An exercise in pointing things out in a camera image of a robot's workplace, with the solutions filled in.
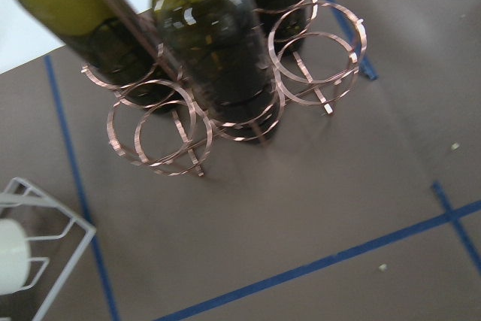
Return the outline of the white cup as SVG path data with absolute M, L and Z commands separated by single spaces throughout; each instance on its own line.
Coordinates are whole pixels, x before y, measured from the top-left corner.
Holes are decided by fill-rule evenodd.
M 12 219 L 1 219 L 1 295 L 19 291 L 30 272 L 31 249 L 24 228 Z

